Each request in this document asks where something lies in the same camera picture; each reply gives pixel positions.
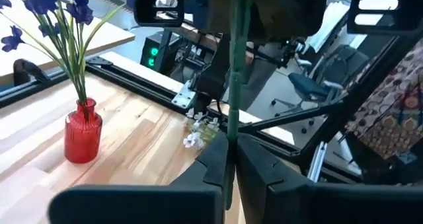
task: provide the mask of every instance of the white flower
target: white flower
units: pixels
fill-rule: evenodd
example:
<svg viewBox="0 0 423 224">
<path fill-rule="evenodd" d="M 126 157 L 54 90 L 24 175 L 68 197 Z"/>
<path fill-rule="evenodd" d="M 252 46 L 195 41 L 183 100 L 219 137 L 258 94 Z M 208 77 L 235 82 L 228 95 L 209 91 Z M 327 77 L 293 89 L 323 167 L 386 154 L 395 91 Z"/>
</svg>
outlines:
<svg viewBox="0 0 423 224">
<path fill-rule="evenodd" d="M 189 109 L 188 112 L 185 113 L 185 115 L 186 115 L 187 118 L 193 118 L 194 117 L 194 109 L 193 108 Z"/>
<path fill-rule="evenodd" d="M 203 112 L 199 112 L 194 116 L 194 119 L 195 120 L 201 120 L 203 118 L 203 116 L 204 116 Z"/>
<path fill-rule="evenodd" d="M 209 127 L 210 129 L 213 129 L 213 130 L 218 130 L 219 129 L 219 119 L 213 118 L 213 121 L 209 122 L 209 124 L 207 124 L 207 127 Z"/>
<path fill-rule="evenodd" d="M 201 126 L 201 122 L 200 121 L 195 121 L 194 124 L 192 124 L 192 128 L 193 129 L 198 129 Z"/>
<path fill-rule="evenodd" d="M 204 141 L 200 138 L 200 132 L 193 132 L 191 134 L 189 134 L 183 141 L 184 146 L 186 148 L 191 148 L 193 146 L 196 146 L 197 148 L 202 148 L 205 143 Z"/>
</svg>

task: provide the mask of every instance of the red glass vase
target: red glass vase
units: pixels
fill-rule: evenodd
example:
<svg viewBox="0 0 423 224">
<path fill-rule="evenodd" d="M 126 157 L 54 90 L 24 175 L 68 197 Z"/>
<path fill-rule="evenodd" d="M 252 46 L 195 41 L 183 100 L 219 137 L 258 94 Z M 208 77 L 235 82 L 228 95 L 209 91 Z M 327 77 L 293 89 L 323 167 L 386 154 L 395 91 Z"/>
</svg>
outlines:
<svg viewBox="0 0 423 224">
<path fill-rule="evenodd" d="M 103 120 L 95 105 L 92 98 L 84 104 L 77 101 L 77 110 L 65 119 L 65 157 L 72 163 L 90 162 L 98 154 Z"/>
</svg>

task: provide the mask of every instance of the green led indicator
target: green led indicator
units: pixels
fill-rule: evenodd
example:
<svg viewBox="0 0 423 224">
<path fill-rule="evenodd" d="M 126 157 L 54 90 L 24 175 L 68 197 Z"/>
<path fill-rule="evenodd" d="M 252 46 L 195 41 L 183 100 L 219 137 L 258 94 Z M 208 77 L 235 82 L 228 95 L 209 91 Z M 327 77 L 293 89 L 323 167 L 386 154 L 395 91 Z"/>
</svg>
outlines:
<svg viewBox="0 0 423 224">
<path fill-rule="evenodd" d="M 153 58 L 148 59 L 148 66 L 150 66 L 150 67 L 154 66 L 154 59 Z"/>
<path fill-rule="evenodd" d="M 151 51 L 150 51 L 150 54 L 151 54 L 152 56 L 156 56 L 158 53 L 159 53 L 159 50 L 158 50 L 157 48 L 153 48 L 153 49 L 151 49 Z"/>
</svg>

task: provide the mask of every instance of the blue office chair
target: blue office chair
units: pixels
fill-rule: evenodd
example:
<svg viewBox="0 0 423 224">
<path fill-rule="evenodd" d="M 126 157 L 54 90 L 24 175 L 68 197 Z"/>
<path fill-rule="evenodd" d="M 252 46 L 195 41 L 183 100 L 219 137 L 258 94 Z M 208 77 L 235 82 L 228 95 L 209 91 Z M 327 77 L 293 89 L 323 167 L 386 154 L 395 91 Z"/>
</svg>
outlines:
<svg viewBox="0 0 423 224">
<path fill-rule="evenodd" d="M 288 79 L 301 98 L 298 104 L 292 104 L 275 98 L 271 105 L 280 102 L 288 106 L 288 110 L 275 114 L 275 117 L 285 113 L 302 111 L 303 102 L 314 102 L 318 106 L 325 105 L 334 100 L 357 74 L 367 65 L 369 58 L 357 49 L 348 45 L 340 45 L 329 54 L 316 68 L 312 77 L 304 74 L 290 73 Z"/>
</svg>

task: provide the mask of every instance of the desk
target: desk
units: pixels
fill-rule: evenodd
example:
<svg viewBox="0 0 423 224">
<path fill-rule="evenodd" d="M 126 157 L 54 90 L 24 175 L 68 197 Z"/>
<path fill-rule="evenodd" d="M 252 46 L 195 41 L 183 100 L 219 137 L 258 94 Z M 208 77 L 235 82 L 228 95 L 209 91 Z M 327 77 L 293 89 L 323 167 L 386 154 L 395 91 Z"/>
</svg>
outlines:
<svg viewBox="0 0 423 224">
<path fill-rule="evenodd" d="M 102 57 L 170 90 L 182 86 L 115 53 Z M 48 223 L 51 198 L 78 184 L 168 184 L 197 157 L 182 144 L 183 115 L 93 75 L 86 83 L 104 120 L 100 153 L 88 164 L 72 165 L 63 156 L 64 120 L 77 99 L 69 81 L 0 110 L 0 223 Z M 241 120 L 251 119 L 241 112 Z M 288 139 L 287 131 L 280 133 Z M 226 220 L 245 223 L 236 183 Z"/>
<path fill-rule="evenodd" d="M 19 26 L 22 26 L 25 30 L 29 31 L 31 35 L 45 43 L 49 49 L 55 52 L 56 49 L 50 40 L 42 37 L 41 32 L 38 30 L 39 23 L 32 13 L 25 9 L 24 4 L 20 0 L 11 0 L 11 2 L 13 5 L 12 8 L 2 9 L 2 13 L 18 23 Z M 93 31 L 93 28 L 100 21 L 100 19 L 94 18 L 93 22 L 89 26 L 84 27 L 84 39 L 88 38 L 89 34 Z M 12 24 L 3 15 L 0 15 L 0 38 L 11 35 L 11 25 Z M 96 36 L 89 44 L 87 56 L 125 44 L 126 42 L 134 40 L 134 38 L 135 35 L 131 32 L 127 32 L 111 25 L 110 23 L 106 23 L 97 32 Z M 34 43 L 25 34 L 22 39 L 25 42 L 36 45 L 36 43 Z M 13 84 L 13 63 L 17 59 L 27 59 L 28 61 L 38 65 L 43 70 L 57 66 L 56 63 L 54 63 L 48 56 L 25 44 L 19 45 L 17 50 L 8 53 L 0 50 L 0 86 Z"/>
</svg>

